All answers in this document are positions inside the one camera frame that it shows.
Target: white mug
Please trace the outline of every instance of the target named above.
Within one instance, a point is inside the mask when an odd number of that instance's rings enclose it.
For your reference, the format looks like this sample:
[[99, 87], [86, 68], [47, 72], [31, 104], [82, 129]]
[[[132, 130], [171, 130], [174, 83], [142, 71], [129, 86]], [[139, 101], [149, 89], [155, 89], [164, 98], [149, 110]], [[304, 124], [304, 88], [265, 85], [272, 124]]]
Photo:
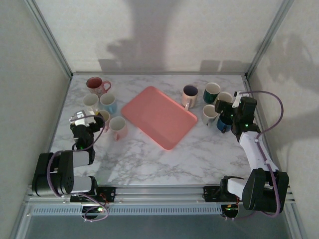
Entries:
[[203, 108], [203, 112], [201, 114], [201, 119], [203, 120], [204, 125], [210, 127], [211, 124], [217, 118], [218, 113], [215, 111], [215, 106], [206, 105]]
[[99, 111], [99, 113], [101, 114], [101, 116], [105, 120], [105, 132], [107, 132], [108, 129], [109, 129], [109, 123], [110, 123], [110, 120], [111, 120], [110, 113], [105, 111], [105, 110]]
[[233, 96], [230, 93], [225, 92], [225, 91], [219, 93], [218, 96], [217, 96], [217, 99], [220, 100], [220, 101], [226, 101], [228, 103], [232, 103], [233, 102]]
[[95, 115], [95, 113], [99, 109], [99, 97], [95, 94], [87, 94], [83, 98], [83, 104], [85, 105], [86, 110], [92, 114]]
[[195, 106], [197, 95], [198, 88], [196, 86], [187, 85], [183, 88], [181, 104], [185, 107], [186, 111], [188, 110], [188, 108], [192, 108]]
[[126, 125], [125, 119], [121, 116], [112, 118], [109, 123], [109, 128], [113, 132], [115, 141], [119, 141], [128, 135], [128, 127]]

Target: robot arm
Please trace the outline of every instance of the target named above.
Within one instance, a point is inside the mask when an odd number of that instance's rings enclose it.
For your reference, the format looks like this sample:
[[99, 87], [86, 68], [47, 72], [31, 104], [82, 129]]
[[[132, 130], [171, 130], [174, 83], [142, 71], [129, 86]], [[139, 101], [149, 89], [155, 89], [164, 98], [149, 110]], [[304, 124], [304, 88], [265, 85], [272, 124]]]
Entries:
[[[73, 175], [74, 168], [93, 163], [95, 151], [93, 146], [89, 146], [94, 141], [93, 133], [103, 127], [103, 120], [100, 117], [94, 117], [95, 122], [87, 123], [85, 116], [84, 111], [79, 111], [70, 119], [70, 128], [73, 132], [75, 146], [77, 149], [85, 149], [85, 151], [64, 151], [59, 156], [54, 157], [50, 167], [53, 187], [60, 195], [79, 192], [96, 195], [97, 182], [94, 177]], [[53, 194], [46, 175], [48, 163], [52, 156], [53, 153], [42, 153], [39, 156], [32, 181], [34, 195], [48, 196]]]
[[266, 156], [266, 161], [257, 147], [256, 137], [260, 130], [253, 123], [256, 105], [257, 101], [254, 98], [240, 95], [237, 95], [234, 104], [225, 101], [217, 101], [215, 104], [216, 112], [233, 121], [232, 132], [243, 147], [251, 167], [248, 180], [225, 176], [221, 181], [220, 194], [236, 195], [242, 199], [246, 210], [274, 213], [277, 205], [275, 191], [270, 188], [273, 182], [267, 166], [269, 164], [276, 178], [281, 212], [285, 203], [289, 177], [286, 172], [280, 172], [272, 162], [261, 137], [258, 141]]

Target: white marble surface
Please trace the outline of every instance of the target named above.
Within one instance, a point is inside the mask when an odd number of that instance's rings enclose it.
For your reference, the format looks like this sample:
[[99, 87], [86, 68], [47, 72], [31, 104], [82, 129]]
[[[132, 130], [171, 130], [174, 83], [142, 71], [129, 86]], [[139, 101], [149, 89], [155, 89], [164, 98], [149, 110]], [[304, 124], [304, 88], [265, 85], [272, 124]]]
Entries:
[[[74, 76], [54, 138], [52, 152], [70, 149], [73, 134], [69, 118], [84, 109], [82, 98], [89, 93], [86, 80], [91, 76]], [[227, 132], [222, 134], [214, 122], [207, 128], [201, 121], [204, 87], [216, 82], [221, 91], [231, 94], [244, 90], [241, 76], [196, 75], [115, 75], [100, 76], [112, 82], [111, 92], [121, 108], [148, 86], [155, 86], [180, 103], [183, 86], [195, 84], [199, 89], [197, 103], [190, 111], [197, 118], [196, 126], [171, 151], [158, 146], [141, 130], [128, 122], [129, 134], [119, 142], [112, 140], [111, 132], [103, 133], [95, 145], [95, 161], [90, 166], [78, 167], [75, 176], [95, 176], [99, 184], [112, 185], [189, 185], [217, 184], [225, 175], [248, 178], [248, 160], [236, 140]]]

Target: red mug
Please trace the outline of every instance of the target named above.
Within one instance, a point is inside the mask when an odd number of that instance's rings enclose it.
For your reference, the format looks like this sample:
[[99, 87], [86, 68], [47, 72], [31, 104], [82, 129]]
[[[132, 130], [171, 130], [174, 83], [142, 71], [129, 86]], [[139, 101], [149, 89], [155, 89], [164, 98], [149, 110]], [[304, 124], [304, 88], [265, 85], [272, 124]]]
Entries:
[[[104, 88], [105, 84], [109, 84], [110, 86], [107, 89], [105, 89]], [[87, 80], [86, 86], [89, 88], [89, 91], [92, 94], [95, 94], [98, 97], [101, 97], [101, 95], [109, 91], [109, 89], [111, 88], [111, 82], [102, 81], [100, 77], [91, 77], [89, 80]]]

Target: aluminum frame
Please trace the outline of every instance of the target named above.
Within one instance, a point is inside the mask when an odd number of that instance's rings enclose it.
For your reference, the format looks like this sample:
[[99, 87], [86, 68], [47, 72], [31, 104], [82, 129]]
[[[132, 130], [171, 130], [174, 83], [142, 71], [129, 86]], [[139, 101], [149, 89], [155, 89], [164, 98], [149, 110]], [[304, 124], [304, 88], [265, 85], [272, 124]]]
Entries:
[[49, 48], [52, 50], [53, 55], [56, 57], [64, 73], [71, 80], [73, 76], [73, 72], [69, 64], [67, 63], [58, 43], [56, 42], [35, 0], [23, 0], [23, 1], [26, 4], [27, 8], [29, 9], [30, 13], [32, 14], [37, 27], [42, 33], [45, 41], [48, 43]]
[[270, 27], [252, 61], [250, 64], [248, 71], [247, 71], [247, 80], [249, 81], [251, 76], [254, 74], [255, 70], [257, 69], [257, 66], [259, 62], [261, 61], [262, 57], [264, 56], [265, 52], [267, 51], [270, 43], [272, 42], [277, 30], [279, 29], [281, 23], [285, 19], [285, 16], [287, 15], [287, 12], [289, 11], [291, 5], [293, 4], [294, 0], [283, 0], [281, 6], [278, 9], [278, 12], [273, 20], [273, 22], [270, 24]]
[[[117, 193], [114, 203], [110, 203], [110, 215], [210, 215], [221, 214], [221, 205], [227, 205], [231, 202], [206, 203], [202, 197], [203, 186], [207, 185], [113, 185], [117, 187]], [[295, 200], [290, 188], [287, 191], [284, 213], [286, 215], [291, 234], [294, 239], [299, 239], [301, 235], [298, 223], [295, 217], [295, 211], [292, 210]], [[55, 216], [55, 215], [83, 215], [82, 207], [96, 206], [95, 203], [71, 203], [70, 197], [56, 198], [36, 197], [32, 195], [29, 188], [24, 201], [21, 220], [17, 222], [16, 233], [11, 238], [23, 239], [26, 236], [27, 229], [32, 216]]]
[[103, 71], [76, 71], [74, 75], [77, 76], [91, 76], [91, 75], [196, 75], [196, 76], [238, 76], [243, 75], [244, 72], [198, 72], [198, 71], [167, 71], [167, 72], [103, 72]]

